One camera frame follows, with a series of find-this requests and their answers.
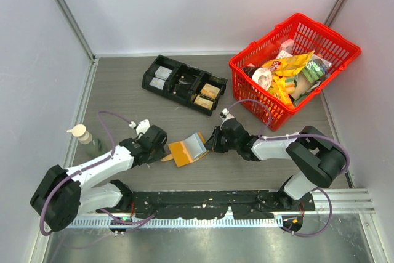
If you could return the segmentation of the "orange leather card holder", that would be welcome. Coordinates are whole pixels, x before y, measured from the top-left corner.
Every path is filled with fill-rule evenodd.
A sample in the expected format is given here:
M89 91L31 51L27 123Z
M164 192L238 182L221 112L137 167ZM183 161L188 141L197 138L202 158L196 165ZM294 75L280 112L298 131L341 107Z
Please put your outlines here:
M173 160L178 168L198 161L208 153L202 133L196 132L185 140L168 144L169 154L161 162Z

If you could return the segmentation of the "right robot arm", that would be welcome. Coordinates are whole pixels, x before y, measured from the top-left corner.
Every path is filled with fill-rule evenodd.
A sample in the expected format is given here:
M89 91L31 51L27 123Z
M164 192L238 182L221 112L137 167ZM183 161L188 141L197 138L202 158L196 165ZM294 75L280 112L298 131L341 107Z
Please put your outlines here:
M247 161L289 159L299 172L288 178L268 204L290 211L301 199L316 188L329 188L334 179L346 171L350 157L336 141L326 137L313 126L285 136L252 135L236 119L216 126L204 144L216 153L237 152Z

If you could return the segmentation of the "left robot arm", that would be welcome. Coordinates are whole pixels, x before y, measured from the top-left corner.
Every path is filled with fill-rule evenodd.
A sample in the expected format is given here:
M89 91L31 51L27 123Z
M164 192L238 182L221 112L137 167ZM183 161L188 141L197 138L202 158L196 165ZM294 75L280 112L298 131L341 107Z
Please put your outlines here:
M51 167L30 200L39 214L43 235L59 232L82 214L96 210L126 212L133 203L132 191L120 180L104 180L142 164L160 160L164 154L167 133L147 120L133 127L135 138L122 140L119 145L84 164L63 169Z

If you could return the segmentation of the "tan card box upper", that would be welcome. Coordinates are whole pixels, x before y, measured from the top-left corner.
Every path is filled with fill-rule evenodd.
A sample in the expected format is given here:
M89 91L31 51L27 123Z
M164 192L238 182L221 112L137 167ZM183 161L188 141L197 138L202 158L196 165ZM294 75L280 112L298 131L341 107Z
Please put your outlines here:
M203 88L201 89L201 95L206 97L216 99L220 93L220 88L209 83L206 83Z

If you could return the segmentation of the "white card box upper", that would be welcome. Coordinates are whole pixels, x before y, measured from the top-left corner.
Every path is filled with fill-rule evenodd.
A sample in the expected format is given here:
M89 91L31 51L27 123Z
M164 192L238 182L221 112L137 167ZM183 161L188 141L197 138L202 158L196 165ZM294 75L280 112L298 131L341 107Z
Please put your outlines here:
M155 71L155 77L162 79L162 80L167 80L168 77L170 77L172 73L172 70L163 66L159 66L158 69Z

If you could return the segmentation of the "green soap pump bottle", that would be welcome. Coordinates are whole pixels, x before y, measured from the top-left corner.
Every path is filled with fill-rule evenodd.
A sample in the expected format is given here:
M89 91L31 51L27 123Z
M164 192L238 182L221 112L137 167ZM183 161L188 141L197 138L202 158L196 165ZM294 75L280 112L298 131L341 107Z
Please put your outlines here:
M86 154L91 158L97 158L107 152L105 143L90 133L83 124L77 124L66 132L77 138Z

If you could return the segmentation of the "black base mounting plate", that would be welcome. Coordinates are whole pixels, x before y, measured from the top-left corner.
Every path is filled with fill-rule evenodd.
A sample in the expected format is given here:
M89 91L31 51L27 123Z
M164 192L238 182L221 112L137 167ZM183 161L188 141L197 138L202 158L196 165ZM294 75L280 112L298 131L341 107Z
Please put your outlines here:
M235 219L271 218L275 212L310 212L315 210L311 193L291 201L283 192L269 190L236 191L140 191L122 209L108 208L110 213L134 213L145 219L222 219L231 210Z

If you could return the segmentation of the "black compartment tray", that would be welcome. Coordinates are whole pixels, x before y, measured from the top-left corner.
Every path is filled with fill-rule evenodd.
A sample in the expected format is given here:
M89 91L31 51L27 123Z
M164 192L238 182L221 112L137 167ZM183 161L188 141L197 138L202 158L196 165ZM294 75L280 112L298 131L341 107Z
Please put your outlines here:
M163 90L149 85L149 82L155 77L155 71L159 66L172 70L170 77L166 80ZM220 88L220 93L216 99L207 97L214 101L211 110L200 107L193 103L197 95L201 95L203 86L209 83ZM219 99L224 95L227 86L227 79L213 75L210 72L193 67L186 63L179 62L172 58L158 55L154 62L149 66L142 78L142 88L161 97L177 102L192 110L204 115L211 116L216 109Z

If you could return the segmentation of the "white paper roll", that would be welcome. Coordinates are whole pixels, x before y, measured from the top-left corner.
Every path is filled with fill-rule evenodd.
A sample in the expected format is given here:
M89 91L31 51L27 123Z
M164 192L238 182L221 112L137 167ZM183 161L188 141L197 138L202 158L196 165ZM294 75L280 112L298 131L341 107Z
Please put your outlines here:
M272 84L272 73L268 68L258 67L252 74L252 80L258 84L262 89L268 90Z

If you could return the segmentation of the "red plastic shopping basket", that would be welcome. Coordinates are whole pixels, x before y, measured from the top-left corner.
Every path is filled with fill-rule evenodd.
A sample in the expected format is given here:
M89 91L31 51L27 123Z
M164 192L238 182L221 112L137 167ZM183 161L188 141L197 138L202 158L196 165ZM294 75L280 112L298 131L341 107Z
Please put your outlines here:
M296 13L232 57L236 100L277 131L361 54L361 48L328 26ZM319 85L301 103L290 96L305 74Z

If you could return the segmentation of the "yellow chips bag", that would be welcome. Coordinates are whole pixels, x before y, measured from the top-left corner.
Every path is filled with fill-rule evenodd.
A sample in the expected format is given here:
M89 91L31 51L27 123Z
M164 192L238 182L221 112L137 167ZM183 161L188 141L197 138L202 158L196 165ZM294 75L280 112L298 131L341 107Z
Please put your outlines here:
M286 90L286 78L295 77L306 66L315 51L299 54L292 57L283 57L265 62L262 67L268 68L273 77L268 93L289 108L292 102Z

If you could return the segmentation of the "pink white carton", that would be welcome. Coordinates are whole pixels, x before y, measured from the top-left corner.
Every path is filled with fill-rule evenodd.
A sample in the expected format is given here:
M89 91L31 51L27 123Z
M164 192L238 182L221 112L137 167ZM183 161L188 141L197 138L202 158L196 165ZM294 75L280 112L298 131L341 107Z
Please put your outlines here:
M282 42L280 45L280 49L282 51L286 51L287 53L292 52L292 48L294 46L295 41L293 39L287 39L286 41Z

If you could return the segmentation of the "green foil snack packet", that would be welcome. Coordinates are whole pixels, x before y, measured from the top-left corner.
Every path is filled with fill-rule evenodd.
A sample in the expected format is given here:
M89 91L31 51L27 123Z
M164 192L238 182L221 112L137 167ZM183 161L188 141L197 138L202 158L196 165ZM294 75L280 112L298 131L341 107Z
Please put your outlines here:
M302 69L303 75L310 83L314 83L324 76L328 71L326 64L321 58L311 59Z

